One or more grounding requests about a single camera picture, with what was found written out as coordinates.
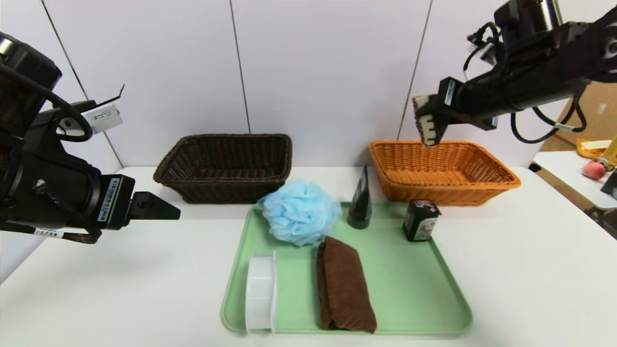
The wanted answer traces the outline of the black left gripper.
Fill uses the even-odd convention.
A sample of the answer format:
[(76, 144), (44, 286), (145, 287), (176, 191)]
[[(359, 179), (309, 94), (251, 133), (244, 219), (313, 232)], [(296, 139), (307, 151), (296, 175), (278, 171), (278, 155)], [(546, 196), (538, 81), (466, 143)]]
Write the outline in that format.
[(104, 175), (85, 160), (62, 151), (32, 152), (33, 226), (118, 230), (133, 220), (179, 220), (181, 210), (151, 192), (134, 192), (135, 180)]

